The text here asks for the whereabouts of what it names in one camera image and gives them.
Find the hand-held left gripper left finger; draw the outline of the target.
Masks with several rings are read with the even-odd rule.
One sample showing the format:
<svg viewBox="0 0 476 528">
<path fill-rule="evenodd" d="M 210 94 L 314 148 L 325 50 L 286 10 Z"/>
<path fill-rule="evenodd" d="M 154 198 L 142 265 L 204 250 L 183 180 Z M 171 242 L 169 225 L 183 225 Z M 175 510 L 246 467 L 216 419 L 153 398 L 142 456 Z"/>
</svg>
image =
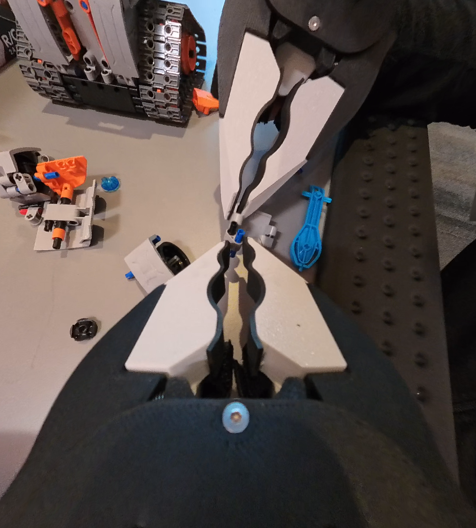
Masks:
<svg viewBox="0 0 476 528">
<path fill-rule="evenodd" d="M 209 374 L 208 348 L 222 336 L 227 300 L 229 243 L 221 241 L 169 279 L 142 329 L 125 368 L 200 384 Z"/>
</svg>

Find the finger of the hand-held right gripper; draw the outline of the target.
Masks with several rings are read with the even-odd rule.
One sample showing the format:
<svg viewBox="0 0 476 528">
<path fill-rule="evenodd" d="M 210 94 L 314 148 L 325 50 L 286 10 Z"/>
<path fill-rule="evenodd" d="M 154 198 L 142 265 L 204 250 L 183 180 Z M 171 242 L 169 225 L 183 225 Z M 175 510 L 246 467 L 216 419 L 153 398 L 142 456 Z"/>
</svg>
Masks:
<svg viewBox="0 0 476 528">
<path fill-rule="evenodd" d="M 281 110 L 280 130 L 261 156 L 253 181 L 237 207 L 246 218 L 276 193 L 300 168 L 340 101 L 344 87 L 329 76 L 301 80 L 288 94 Z"/>
<path fill-rule="evenodd" d="M 240 222 L 235 212 L 243 169 L 253 154 L 254 128 L 264 108 L 274 101 L 281 71 L 269 42 L 245 33 L 225 114 L 219 118 L 221 204 L 224 218 Z"/>
</svg>

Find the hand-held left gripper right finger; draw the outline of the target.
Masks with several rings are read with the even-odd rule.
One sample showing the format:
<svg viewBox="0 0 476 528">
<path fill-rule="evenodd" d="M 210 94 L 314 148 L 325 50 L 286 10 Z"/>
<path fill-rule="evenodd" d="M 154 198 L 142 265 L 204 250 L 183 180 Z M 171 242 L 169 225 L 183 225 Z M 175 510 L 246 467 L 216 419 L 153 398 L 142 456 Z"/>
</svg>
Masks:
<svg viewBox="0 0 476 528">
<path fill-rule="evenodd" d="M 347 362 L 309 284 L 256 241 L 244 241 L 248 317 L 245 364 L 276 384 L 309 374 L 344 372 Z"/>
</svg>

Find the grey bracket brick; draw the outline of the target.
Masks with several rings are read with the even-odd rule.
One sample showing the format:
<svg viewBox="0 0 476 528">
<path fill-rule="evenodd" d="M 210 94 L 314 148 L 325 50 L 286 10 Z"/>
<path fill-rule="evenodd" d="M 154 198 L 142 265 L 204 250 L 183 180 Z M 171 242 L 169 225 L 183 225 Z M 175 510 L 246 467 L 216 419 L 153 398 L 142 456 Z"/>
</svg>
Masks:
<svg viewBox="0 0 476 528">
<path fill-rule="evenodd" d="M 257 211 L 253 216 L 250 237 L 267 249 L 273 248 L 277 228 L 272 223 L 272 215 Z"/>
</svg>

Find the orange wedge brick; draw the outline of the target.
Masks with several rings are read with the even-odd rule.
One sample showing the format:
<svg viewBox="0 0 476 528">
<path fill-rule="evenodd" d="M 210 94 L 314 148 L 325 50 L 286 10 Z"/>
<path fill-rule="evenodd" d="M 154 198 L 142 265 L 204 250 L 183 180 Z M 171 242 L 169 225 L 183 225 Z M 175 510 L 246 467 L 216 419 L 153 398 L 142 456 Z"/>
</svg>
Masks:
<svg viewBox="0 0 476 528">
<path fill-rule="evenodd" d="M 195 110 L 203 115 L 210 115 L 219 110 L 219 101 L 210 92 L 194 88 L 192 102 Z"/>
</svg>

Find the light blue paddle piece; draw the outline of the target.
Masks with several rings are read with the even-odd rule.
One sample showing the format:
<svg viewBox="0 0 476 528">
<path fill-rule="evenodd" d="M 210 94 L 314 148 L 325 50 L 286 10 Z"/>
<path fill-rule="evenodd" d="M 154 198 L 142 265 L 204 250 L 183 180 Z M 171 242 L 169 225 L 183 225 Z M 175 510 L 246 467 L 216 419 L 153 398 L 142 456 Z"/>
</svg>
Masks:
<svg viewBox="0 0 476 528">
<path fill-rule="evenodd" d="M 290 245 L 290 258 L 299 272 L 311 268 L 319 259 L 322 251 L 322 235 L 320 231 L 323 209 L 332 202 L 325 194 L 324 188 L 310 186 L 302 192 L 308 198 L 306 216 L 302 227 Z"/>
</svg>

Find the small black bushing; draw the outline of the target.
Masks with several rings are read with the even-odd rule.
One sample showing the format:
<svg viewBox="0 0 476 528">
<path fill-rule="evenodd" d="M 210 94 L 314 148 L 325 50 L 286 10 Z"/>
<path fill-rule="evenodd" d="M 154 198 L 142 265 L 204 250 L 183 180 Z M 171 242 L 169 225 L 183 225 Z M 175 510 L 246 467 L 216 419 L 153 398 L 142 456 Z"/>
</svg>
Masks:
<svg viewBox="0 0 476 528">
<path fill-rule="evenodd" d="M 96 320 L 81 318 L 71 326 L 70 337 L 77 342 L 82 342 L 95 338 L 97 332 L 98 323 Z"/>
</svg>

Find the black dimpled foam mat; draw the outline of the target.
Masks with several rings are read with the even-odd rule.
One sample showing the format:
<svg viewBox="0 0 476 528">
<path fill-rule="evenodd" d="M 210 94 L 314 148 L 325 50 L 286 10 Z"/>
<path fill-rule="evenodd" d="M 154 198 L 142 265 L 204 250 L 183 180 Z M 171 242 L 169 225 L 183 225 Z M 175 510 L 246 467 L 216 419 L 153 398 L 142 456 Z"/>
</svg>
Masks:
<svg viewBox="0 0 476 528">
<path fill-rule="evenodd" d="M 426 123 L 354 119 L 330 190 L 318 285 L 394 364 L 458 481 Z"/>
</svg>

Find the large grey tracked brick vehicle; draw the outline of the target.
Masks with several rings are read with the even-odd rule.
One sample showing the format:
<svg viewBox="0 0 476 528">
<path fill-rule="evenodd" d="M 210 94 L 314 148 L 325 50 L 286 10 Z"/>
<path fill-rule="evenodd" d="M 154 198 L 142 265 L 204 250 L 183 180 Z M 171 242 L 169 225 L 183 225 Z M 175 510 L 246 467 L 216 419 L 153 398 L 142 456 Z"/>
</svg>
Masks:
<svg viewBox="0 0 476 528">
<path fill-rule="evenodd" d="M 173 1 L 9 1 L 18 65 L 51 102 L 187 126 L 205 33 Z"/>
</svg>

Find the small grey orange brick assembly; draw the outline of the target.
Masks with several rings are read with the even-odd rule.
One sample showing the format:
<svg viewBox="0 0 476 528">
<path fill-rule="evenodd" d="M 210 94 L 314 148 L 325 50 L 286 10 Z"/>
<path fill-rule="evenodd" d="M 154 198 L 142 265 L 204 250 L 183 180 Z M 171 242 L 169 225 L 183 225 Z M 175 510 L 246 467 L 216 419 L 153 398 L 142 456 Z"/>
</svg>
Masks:
<svg viewBox="0 0 476 528">
<path fill-rule="evenodd" d="M 97 181 L 84 188 L 87 169 L 82 155 L 56 159 L 34 148 L 0 151 L 0 198 L 16 204 L 36 228 L 35 252 L 95 244 Z"/>
</svg>

